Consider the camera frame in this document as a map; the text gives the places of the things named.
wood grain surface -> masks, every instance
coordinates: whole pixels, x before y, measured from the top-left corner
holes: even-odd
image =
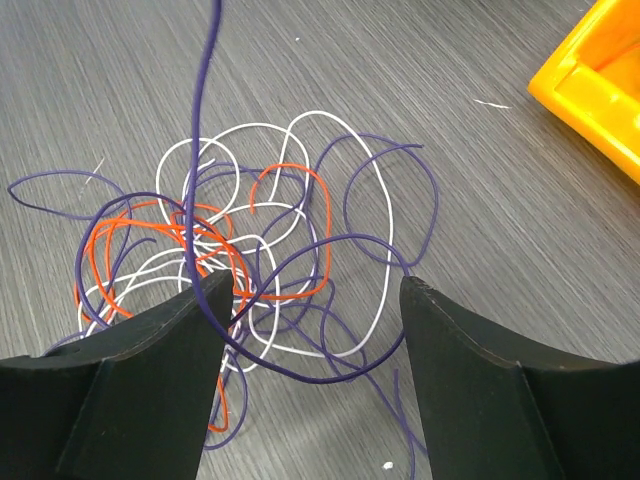
[[[638,188],[526,92],[590,3],[229,0],[203,132],[249,121],[286,125],[306,110],[324,109],[360,131],[423,143],[442,201],[430,252],[415,273],[536,340],[629,360],[640,340]],[[189,136],[209,9],[206,0],[0,0],[0,183],[43,170],[90,171],[104,158],[100,172],[123,189],[153,190],[160,156]],[[340,129],[309,120],[296,132],[317,155]],[[230,147],[245,165],[264,167],[277,160],[278,142],[256,131],[234,136]],[[163,185],[172,195],[186,172],[183,153]],[[327,160],[336,209],[362,160],[351,144]],[[411,256],[427,228],[432,191],[406,156],[386,159],[383,175],[397,212],[398,246]],[[83,183],[50,177],[19,192],[84,214],[114,194],[99,182],[81,192]],[[216,186],[206,198],[222,202],[229,188]],[[320,198],[316,204],[322,215]],[[385,237],[383,207],[375,177],[365,174],[349,211],[356,228]],[[27,210],[7,194],[0,195],[0,212],[0,356],[37,355],[76,328],[70,287],[85,225]],[[239,228],[248,231],[255,222],[243,217]],[[336,227],[344,228],[339,221]],[[142,248],[127,268],[151,251]],[[335,255],[335,311],[362,334],[383,268],[349,245],[336,246]],[[292,269],[300,276],[308,265]],[[381,328],[367,347],[370,358],[400,330],[398,284],[396,272]],[[132,294],[126,306],[140,310],[175,292],[174,284],[154,288]],[[301,372],[326,372],[313,359],[269,358]],[[404,348],[375,372],[388,393],[394,368],[419,431]],[[407,478],[402,430],[365,380],[313,387],[258,370],[249,383],[242,432],[227,448],[203,455],[200,479]],[[229,394],[233,421],[239,391]],[[384,470],[388,461],[394,467]],[[418,478],[431,478],[424,459]]]

yellow bin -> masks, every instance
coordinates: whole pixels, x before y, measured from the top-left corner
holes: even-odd
[[[529,92],[640,183],[640,0],[598,0]]]

yellow plastic container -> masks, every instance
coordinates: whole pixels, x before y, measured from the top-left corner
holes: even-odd
[[[640,183],[640,0],[598,0],[529,92]]]

gray table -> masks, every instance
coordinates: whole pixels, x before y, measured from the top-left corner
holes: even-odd
[[[526,92],[589,3],[228,1],[203,131],[247,121],[286,125],[322,108],[361,130],[424,143],[442,208],[416,273],[532,338],[588,356],[631,359],[640,340],[638,189]],[[0,183],[53,168],[93,170],[105,158],[101,173],[123,188],[152,189],[159,156],[189,134],[208,15],[204,0],[1,0]],[[317,154],[338,130],[309,121],[300,132]],[[275,137],[237,138],[244,163],[264,166],[265,152],[274,161]],[[345,147],[325,170],[336,199],[357,158]],[[178,162],[171,168],[175,185],[166,189],[176,192],[185,169]],[[398,244],[406,252],[417,248],[432,202],[416,172],[402,156],[385,162]],[[373,181],[367,178],[354,191],[351,213],[369,231],[380,222],[383,235],[383,204],[377,187],[365,188]],[[111,193],[90,184],[78,201],[82,183],[50,179],[22,193],[94,212]],[[0,355],[39,354],[75,328],[70,285],[84,227],[26,211],[7,195],[0,208]],[[344,287],[335,309],[362,329],[382,268],[353,252],[336,247],[335,278]],[[398,282],[396,273],[392,292]],[[127,306],[148,307],[173,288],[132,297]],[[388,303],[371,357],[400,328],[395,293]],[[324,371],[297,357],[270,358]],[[419,430],[404,349],[376,372],[387,392],[394,368]],[[312,387],[266,371],[249,381],[251,410],[241,435],[203,456],[199,478],[406,478],[402,431],[365,381]],[[238,396],[229,395],[233,420]],[[387,461],[394,468],[383,470]],[[429,478],[426,461],[418,471]]]

tangled wire pile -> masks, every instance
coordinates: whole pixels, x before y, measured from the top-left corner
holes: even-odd
[[[374,361],[369,361],[365,354],[364,347],[376,330],[382,312],[386,304],[389,279],[392,268],[400,268],[405,275],[410,274],[410,269],[417,265],[425,256],[429,241],[431,239],[438,211],[438,188],[436,180],[427,165],[417,156],[416,149],[421,148],[417,144],[399,144],[392,140],[370,133],[358,133],[340,118],[324,111],[310,111],[295,118],[286,128],[267,124],[251,123],[239,125],[224,131],[213,138],[203,138],[200,135],[200,106],[202,103],[203,89],[209,67],[210,59],[216,43],[218,29],[222,13],[221,0],[214,1],[213,18],[211,29],[202,56],[200,73],[196,85],[193,108],[193,129],[192,138],[185,139],[173,145],[162,156],[158,164],[155,191],[126,194],[111,180],[95,172],[84,172],[77,170],[49,171],[24,177],[12,183],[8,190],[9,194],[22,205],[42,210],[48,213],[68,217],[76,220],[89,221],[89,225],[80,243],[76,262],[74,286],[74,298],[77,307],[78,332],[62,339],[51,347],[56,348],[70,340],[83,338],[93,333],[109,328],[117,315],[129,318],[133,313],[122,307],[127,296],[140,288],[158,283],[171,282],[177,286],[178,291],[191,285],[202,311],[207,315],[213,328],[225,339],[225,355],[222,362],[220,376],[218,378],[218,388],[215,403],[212,409],[212,416],[209,425],[210,433],[221,434],[221,440],[212,442],[215,437],[210,437],[205,450],[215,450],[227,445],[239,432],[247,415],[249,384],[246,375],[257,367],[268,368],[279,372],[287,377],[305,383],[328,384],[349,381],[357,377],[366,378],[378,392],[380,398],[385,403],[391,414],[396,418],[407,435],[408,446],[411,454],[411,478],[415,476],[415,452],[414,447],[426,454],[425,447],[419,442],[410,430],[400,401],[398,388],[398,374],[394,372],[394,393],[395,398],[390,401],[383,393],[381,387],[372,378],[369,372],[382,364],[398,348],[403,340],[400,334],[389,350]],[[305,144],[293,133],[294,127],[301,120],[320,116],[339,124],[345,135],[333,140],[312,165]],[[270,129],[281,132],[284,136],[280,148],[279,158],[272,165],[264,169],[249,168],[240,164],[236,160],[233,152],[225,146],[222,141],[228,135],[247,129]],[[322,164],[327,154],[333,147],[344,141],[355,141],[362,149],[364,161],[355,169],[342,197],[342,219],[347,230],[346,234],[332,234],[333,212],[331,210],[330,190],[323,180]],[[365,139],[375,139],[384,142],[388,147],[378,152],[372,152],[365,142]],[[293,143],[300,155],[296,158],[303,159],[304,163],[285,163],[285,157],[289,152],[290,144]],[[181,146],[191,145],[192,161],[189,172],[184,179],[182,196],[180,200],[174,200],[160,191],[163,167],[167,160]],[[225,152],[228,162],[222,162],[215,158],[200,163],[201,157],[211,147],[215,146]],[[429,227],[426,231],[420,250],[416,257],[408,261],[393,246],[395,238],[393,206],[387,185],[384,181],[378,163],[383,160],[384,155],[390,152],[401,151],[406,153],[415,161],[425,175],[430,179],[434,194],[434,211]],[[357,177],[365,171],[367,167],[372,167],[375,171],[377,182],[383,193],[388,223],[386,239],[354,231],[347,214],[349,194]],[[114,188],[119,196],[109,201],[93,217],[74,215],[55,210],[49,207],[38,206],[28,203],[19,198],[15,193],[18,185],[28,182],[36,177],[51,175],[82,175],[88,178],[95,178]],[[273,187],[266,202],[256,202],[255,195],[261,181],[266,176],[273,178]],[[196,191],[204,185],[222,177],[233,177],[234,191],[231,198],[223,205],[219,198],[215,204],[196,203]],[[253,182],[248,203],[240,203],[240,186],[243,179],[250,177]],[[286,177],[297,182],[301,187],[301,196],[297,203],[288,204],[275,201],[276,193],[281,177]],[[312,194],[316,186],[320,187],[325,200],[326,218],[321,227],[318,227],[312,219]],[[162,221],[150,222],[139,218],[138,213],[157,209]],[[279,214],[271,221],[264,231],[259,233],[249,233],[237,235],[237,227],[234,224],[234,215],[238,212],[249,210],[255,213],[261,210],[279,210]],[[288,225],[284,234],[272,241],[267,241],[269,233],[276,227]],[[153,242],[152,237],[145,236],[137,241],[130,241],[130,233],[133,228],[143,231],[154,232],[175,242],[176,246],[152,255],[145,260],[137,270],[131,273],[121,272],[121,266],[127,256],[141,244]],[[274,248],[282,244],[294,231],[305,228],[309,238],[309,244],[304,248],[292,253],[289,258],[277,264],[273,253]],[[114,237],[117,231],[124,232],[124,241],[114,249]],[[96,260],[96,249],[99,242],[104,243],[104,271],[106,277],[100,273]],[[256,242],[255,248],[242,249],[240,244],[247,241]],[[366,335],[357,338],[348,322],[340,318],[332,310],[332,303],[338,285],[331,278],[332,254],[331,244],[333,242],[352,242],[358,249],[369,256],[372,261],[384,265],[385,273],[382,284],[382,294],[377,311],[371,319],[371,324]],[[387,250],[386,256],[379,256],[367,247],[366,243],[373,243],[384,247]],[[112,252],[117,251],[115,258]],[[313,256],[311,271],[307,277],[281,283],[280,274],[292,261],[310,253]],[[264,275],[264,265],[261,259],[268,259],[270,273]],[[94,284],[87,288],[83,280],[83,263],[88,261],[93,274]],[[165,274],[167,270],[173,270],[173,274]],[[213,313],[209,309],[202,289],[200,288],[200,278],[219,270],[230,270],[234,278],[234,318],[231,328],[226,329],[220,325]],[[163,272],[161,276],[152,275],[156,272]],[[319,292],[328,291],[328,300],[318,302]],[[309,334],[305,333],[302,325],[309,312],[318,311],[321,314],[319,338],[314,341]],[[262,327],[266,319],[272,319],[269,328]],[[342,332],[348,336],[353,343],[353,347],[343,352],[332,352],[327,347],[327,325],[330,321],[335,322]],[[291,342],[287,342],[297,336],[304,340],[307,348],[295,348]],[[256,355],[247,349],[247,342],[258,342],[261,352]],[[289,354],[318,358],[327,362],[334,372],[333,376],[327,378],[315,378],[304,376],[300,373],[285,369],[280,365],[266,360],[271,350],[279,350]],[[359,355],[360,361],[356,364],[348,361],[347,358],[355,354]],[[239,356],[250,361],[248,366],[241,366]],[[339,369],[347,369],[349,373],[342,373]],[[237,378],[242,386],[242,410],[238,415],[235,425],[231,426],[229,419],[227,399],[225,389],[229,383]]]

